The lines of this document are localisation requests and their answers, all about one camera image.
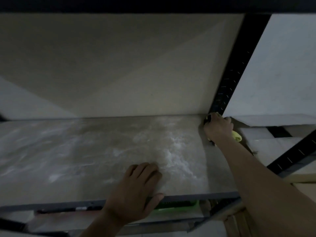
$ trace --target hand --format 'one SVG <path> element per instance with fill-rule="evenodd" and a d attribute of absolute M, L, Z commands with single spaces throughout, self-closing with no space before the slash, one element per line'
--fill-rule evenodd
<path fill-rule="evenodd" d="M 121 226 L 144 219 L 164 197 L 162 193 L 158 193 L 145 206 L 147 197 L 154 191 L 161 177 L 156 164 L 141 163 L 130 166 L 106 200 L 103 214 L 115 219 Z"/>
<path fill-rule="evenodd" d="M 232 137 L 234 124 L 231 118 L 225 119 L 218 113 L 211 113 L 211 122 L 204 125 L 204 132 L 208 139 L 216 141 L 218 137 Z"/>

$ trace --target wall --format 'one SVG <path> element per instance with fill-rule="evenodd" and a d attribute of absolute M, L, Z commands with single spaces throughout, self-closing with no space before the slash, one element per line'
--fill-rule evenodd
<path fill-rule="evenodd" d="M 251 125 L 315 124 L 315 36 L 316 15 L 272 15 L 224 115 Z M 252 117 L 261 115 L 273 116 Z"/>
<path fill-rule="evenodd" d="M 243 15 L 1 14 L 11 120 L 207 113 Z"/>

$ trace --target forearm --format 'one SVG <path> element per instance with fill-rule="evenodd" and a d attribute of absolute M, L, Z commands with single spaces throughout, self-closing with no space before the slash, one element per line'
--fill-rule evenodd
<path fill-rule="evenodd" d="M 104 213 L 98 216 L 80 237 L 114 237 L 122 227 L 115 218 Z"/>
<path fill-rule="evenodd" d="M 263 166 L 233 138 L 221 136 L 214 142 L 227 159 L 243 203 L 259 227 L 289 235 L 315 233 L 316 204 L 312 200 Z"/>

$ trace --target dusty shelf surface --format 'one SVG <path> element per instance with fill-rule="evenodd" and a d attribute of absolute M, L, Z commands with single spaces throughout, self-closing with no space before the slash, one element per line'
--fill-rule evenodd
<path fill-rule="evenodd" d="M 0 124 L 0 207 L 104 200 L 132 164 L 156 162 L 167 196 L 236 191 L 203 116 Z"/>

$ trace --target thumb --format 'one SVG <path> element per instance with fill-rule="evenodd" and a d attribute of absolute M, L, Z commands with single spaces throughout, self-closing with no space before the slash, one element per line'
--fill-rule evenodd
<path fill-rule="evenodd" d="M 144 209 L 143 218 L 147 217 L 163 198 L 164 198 L 164 194 L 162 193 L 158 193 L 154 195 Z"/>

